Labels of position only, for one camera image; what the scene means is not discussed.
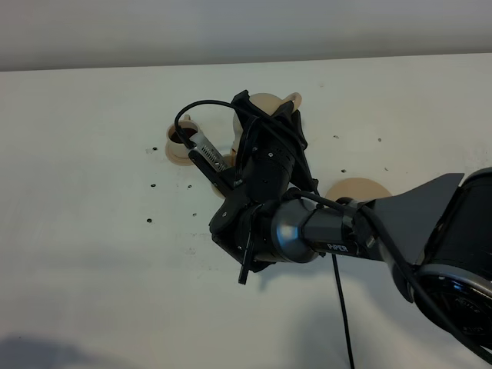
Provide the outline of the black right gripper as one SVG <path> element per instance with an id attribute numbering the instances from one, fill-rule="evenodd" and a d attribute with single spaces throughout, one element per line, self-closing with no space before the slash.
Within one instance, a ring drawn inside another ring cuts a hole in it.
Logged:
<path id="1" fill-rule="evenodd" d="M 283 101 L 270 118 L 250 101 L 248 90 L 231 100 L 243 133 L 235 156 L 233 204 L 279 201 L 293 185 L 317 192 L 304 154 L 308 143 L 301 127 L 301 113 L 293 101 Z"/>

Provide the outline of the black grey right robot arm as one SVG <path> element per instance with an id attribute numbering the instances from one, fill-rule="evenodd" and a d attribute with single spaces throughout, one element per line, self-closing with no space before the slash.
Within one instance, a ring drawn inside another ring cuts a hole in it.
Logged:
<path id="1" fill-rule="evenodd" d="M 279 262 L 325 254 L 382 261 L 401 295 L 485 361 L 491 359 L 491 171 L 445 174 L 396 196 L 322 198 L 291 101 L 228 103 L 234 164 L 218 173 L 224 203 L 213 241 L 241 264 L 239 282 Z"/>

